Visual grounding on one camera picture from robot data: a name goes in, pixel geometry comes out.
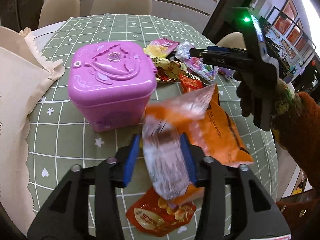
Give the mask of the orange fleece sleeve forearm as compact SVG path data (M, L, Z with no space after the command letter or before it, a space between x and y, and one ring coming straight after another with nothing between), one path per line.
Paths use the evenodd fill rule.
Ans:
M319 168L319 105L306 92L294 92L279 80L276 88L272 128L308 178Z

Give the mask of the black gloved right hand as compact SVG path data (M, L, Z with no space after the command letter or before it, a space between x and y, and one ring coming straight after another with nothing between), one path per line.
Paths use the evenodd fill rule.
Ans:
M236 89L236 94L240 98L242 116L248 117L254 113L253 85L248 75L240 71L234 72L233 79L240 82Z

